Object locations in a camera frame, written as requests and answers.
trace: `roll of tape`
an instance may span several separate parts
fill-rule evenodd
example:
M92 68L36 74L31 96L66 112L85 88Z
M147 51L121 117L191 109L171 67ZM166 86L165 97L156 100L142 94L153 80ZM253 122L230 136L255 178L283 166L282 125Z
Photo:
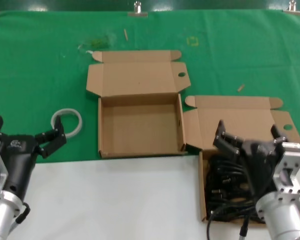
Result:
M55 121L56 121L57 116L62 116L62 115L76 115L77 118L79 119L78 126L72 132L65 134L65 137L67 139L72 138L75 135L77 135L82 128L82 117L81 117L80 113L73 108L60 109L59 111L56 111L51 118L51 126L53 129L55 128Z

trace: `white table surface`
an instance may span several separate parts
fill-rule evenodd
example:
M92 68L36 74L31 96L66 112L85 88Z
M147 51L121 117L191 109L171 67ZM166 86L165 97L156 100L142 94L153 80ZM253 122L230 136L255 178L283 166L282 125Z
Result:
M37 164L25 201L31 212L8 240L206 239L197 156ZM211 240L239 230L214 223ZM246 239L270 236L250 227Z

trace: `green cloth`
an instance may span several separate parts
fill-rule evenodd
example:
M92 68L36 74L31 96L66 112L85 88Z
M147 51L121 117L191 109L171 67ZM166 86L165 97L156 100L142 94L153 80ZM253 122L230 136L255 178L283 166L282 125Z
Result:
M85 51L97 50L100 43L106 50L180 50L191 80L183 100L189 95L279 97L300 133L300 16L279 10L151 12L148 18L126 12L4 12L2 131L47 131L51 116L62 108L74 108L83 118L79 135L48 159L39 157L39 163L99 159L97 98L86 92L94 60ZM75 117L63 121L66 132L77 124Z

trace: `wooden stick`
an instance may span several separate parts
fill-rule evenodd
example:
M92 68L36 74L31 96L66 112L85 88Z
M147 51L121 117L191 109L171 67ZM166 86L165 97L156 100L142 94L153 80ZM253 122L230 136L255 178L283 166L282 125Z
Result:
M240 93L240 91L242 90L242 89L244 89L244 87L245 87L245 85L244 84L242 84L239 88L238 88L238 93Z
M127 34L127 31L126 31L126 29L123 29L123 31L124 31L124 36L125 36L125 40L128 42L128 34Z

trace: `cardboard box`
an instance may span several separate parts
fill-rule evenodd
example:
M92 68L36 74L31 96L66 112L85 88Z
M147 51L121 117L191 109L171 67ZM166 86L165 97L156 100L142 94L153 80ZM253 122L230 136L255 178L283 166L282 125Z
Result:
M188 96L188 106L196 109L183 113L186 144L201 149L199 156L199 192L201 219L207 216L205 181L209 170L208 159L218 153L213 146L219 120L226 131L243 139L271 141L270 129L276 124L291 142L300 143L300 136L286 111L275 110L283 101L274 97L250 96Z
M86 89L98 99L102 158L180 155L186 145L180 92L190 86L177 50L95 51Z

